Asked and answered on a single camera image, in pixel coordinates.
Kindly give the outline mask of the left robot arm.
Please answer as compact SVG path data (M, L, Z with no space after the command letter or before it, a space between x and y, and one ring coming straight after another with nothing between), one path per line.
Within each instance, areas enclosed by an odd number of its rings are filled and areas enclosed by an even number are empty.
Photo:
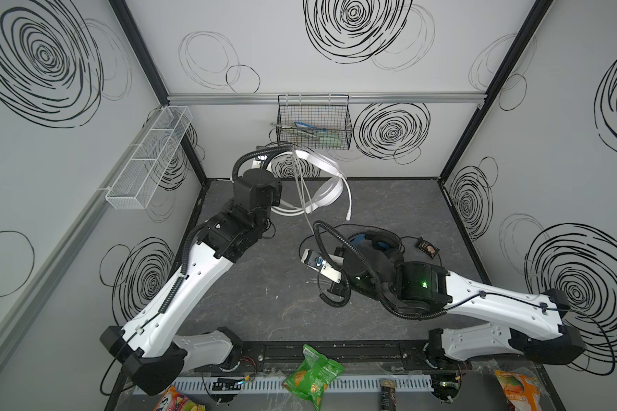
M238 366L243 342L231 330L220 327L190 337L180 337L178 330L214 283L272 226L271 210L280 203L283 184L265 167L241 172L241 166L292 149L266 147L238 159L231 176L232 200L188 233L179 269L133 319L101 335L134 387L155 396L182 373L204 366Z

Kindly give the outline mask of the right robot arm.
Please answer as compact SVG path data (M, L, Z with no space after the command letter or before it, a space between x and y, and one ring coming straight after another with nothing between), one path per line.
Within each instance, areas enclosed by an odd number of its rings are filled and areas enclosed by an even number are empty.
M448 314L480 320L480 325L466 328L431 330L423 346L430 368L505 354L575 368L590 351L580 330L567 322L573 308L558 290L517 293L439 265L407 261L399 237L384 231L364 233L368 248L321 220L313 222L312 231L318 249L306 250L303 263L322 275L336 273L332 283L341 299L322 296L328 305L341 308L358 292L401 320L436 320Z

